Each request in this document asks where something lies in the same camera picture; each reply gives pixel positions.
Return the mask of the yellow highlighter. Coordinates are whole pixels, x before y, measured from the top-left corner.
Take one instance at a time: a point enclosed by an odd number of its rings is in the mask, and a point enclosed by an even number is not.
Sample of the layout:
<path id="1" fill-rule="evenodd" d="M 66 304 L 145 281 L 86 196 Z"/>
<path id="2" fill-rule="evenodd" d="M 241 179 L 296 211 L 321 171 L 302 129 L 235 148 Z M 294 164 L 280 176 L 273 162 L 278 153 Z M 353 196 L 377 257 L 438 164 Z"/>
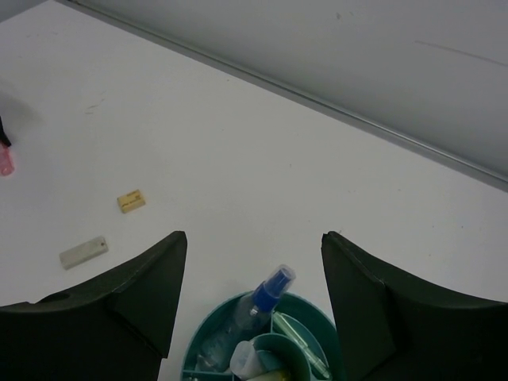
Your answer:
<path id="1" fill-rule="evenodd" d="M 291 374 L 287 370 L 270 371 L 252 379 L 252 381 L 290 381 L 290 380 Z"/>

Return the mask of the blue correction tape pen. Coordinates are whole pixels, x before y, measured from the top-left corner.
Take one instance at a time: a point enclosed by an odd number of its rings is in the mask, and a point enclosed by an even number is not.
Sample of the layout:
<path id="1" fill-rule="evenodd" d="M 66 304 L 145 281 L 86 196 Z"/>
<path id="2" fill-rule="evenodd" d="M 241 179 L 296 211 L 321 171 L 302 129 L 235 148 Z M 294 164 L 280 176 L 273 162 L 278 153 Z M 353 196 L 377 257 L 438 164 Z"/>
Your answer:
<path id="1" fill-rule="evenodd" d="M 261 332 L 295 279 L 294 270 L 281 264 L 254 291 L 242 296 L 201 344 L 196 368 L 225 371 L 236 346 Z"/>

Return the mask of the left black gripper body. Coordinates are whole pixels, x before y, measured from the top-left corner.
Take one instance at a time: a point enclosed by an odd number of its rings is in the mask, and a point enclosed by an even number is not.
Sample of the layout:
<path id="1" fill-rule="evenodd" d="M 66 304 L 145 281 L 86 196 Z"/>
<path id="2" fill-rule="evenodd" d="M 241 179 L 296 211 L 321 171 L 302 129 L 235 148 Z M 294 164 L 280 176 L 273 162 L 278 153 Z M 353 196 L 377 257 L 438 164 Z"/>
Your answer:
<path id="1" fill-rule="evenodd" d="M 1 118 L 0 118 L 0 142 L 1 142 L 1 144 L 3 144 L 7 148 L 9 148 L 11 146 L 10 139 L 6 135 L 6 132 L 4 130 L 4 126 L 3 126 L 3 122 L 2 122 Z"/>

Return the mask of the pink highlighter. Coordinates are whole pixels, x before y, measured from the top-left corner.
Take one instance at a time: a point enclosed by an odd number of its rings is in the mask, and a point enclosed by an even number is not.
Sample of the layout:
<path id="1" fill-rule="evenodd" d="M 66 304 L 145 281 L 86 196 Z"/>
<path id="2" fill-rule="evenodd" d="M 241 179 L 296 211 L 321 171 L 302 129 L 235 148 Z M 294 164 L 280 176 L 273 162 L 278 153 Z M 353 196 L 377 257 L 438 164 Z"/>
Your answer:
<path id="1" fill-rule="evenodd" d="M 8 176 L 14 172 L 13 159 L 10 154 L 10 149 L 1 143 L 0 151 L 0 173 L 1 176 Z"/>

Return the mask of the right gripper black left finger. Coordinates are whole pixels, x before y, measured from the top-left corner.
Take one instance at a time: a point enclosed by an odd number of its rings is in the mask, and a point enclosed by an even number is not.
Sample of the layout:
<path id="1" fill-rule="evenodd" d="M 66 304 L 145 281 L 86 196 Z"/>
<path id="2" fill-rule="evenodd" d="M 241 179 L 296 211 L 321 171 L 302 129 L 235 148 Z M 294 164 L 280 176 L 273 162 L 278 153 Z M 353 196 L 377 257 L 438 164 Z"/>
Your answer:
<path id="1" fill-rule="evenodd" d="M 1 308 L 3 380 L 156 380 L 171 347 L 187 256 L 176 231 L 36 303 Z"/>

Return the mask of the green highlighter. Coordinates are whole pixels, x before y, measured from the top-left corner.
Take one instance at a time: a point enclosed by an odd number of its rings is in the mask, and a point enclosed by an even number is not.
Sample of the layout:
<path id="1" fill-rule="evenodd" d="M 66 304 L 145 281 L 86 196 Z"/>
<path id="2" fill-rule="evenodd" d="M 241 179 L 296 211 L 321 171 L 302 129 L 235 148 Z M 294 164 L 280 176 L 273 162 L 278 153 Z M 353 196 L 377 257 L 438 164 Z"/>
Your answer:
<path id="1" fill-rule="evenodd" d="M 272 331 L 280 333 L 296 343 L 310 364 L 316 380 L 333 380 L 325 352 L 318 339 L 296 318 L 275 311 L 272 314 Z"/>

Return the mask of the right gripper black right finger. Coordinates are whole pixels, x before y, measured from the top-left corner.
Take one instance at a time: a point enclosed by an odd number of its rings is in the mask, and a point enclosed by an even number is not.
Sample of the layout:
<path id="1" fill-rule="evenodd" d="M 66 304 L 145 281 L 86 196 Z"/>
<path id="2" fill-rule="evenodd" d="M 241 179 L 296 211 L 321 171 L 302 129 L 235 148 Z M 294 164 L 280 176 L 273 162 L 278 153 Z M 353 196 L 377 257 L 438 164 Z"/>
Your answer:
<path id="1" fill-rule="evenodd" d="M 348 380 L 505 380 L 507 304 L 449 290 L 341 236 L 321 255 Z"/>

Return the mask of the blue highlighter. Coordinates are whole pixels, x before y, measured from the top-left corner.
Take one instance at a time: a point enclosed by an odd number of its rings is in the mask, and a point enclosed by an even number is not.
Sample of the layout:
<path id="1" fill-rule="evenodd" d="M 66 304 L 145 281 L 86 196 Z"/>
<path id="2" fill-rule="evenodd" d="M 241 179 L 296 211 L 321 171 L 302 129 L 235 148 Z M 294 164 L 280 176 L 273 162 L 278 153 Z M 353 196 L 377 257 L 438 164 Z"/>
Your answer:
<path id="1" fill-rule="evenodd" d="M 255 378 L 264 372 L 264 366 L 251 341 L 241 341 L 235 347 L 229 361 L 229 369 L 242 380 Z"/>

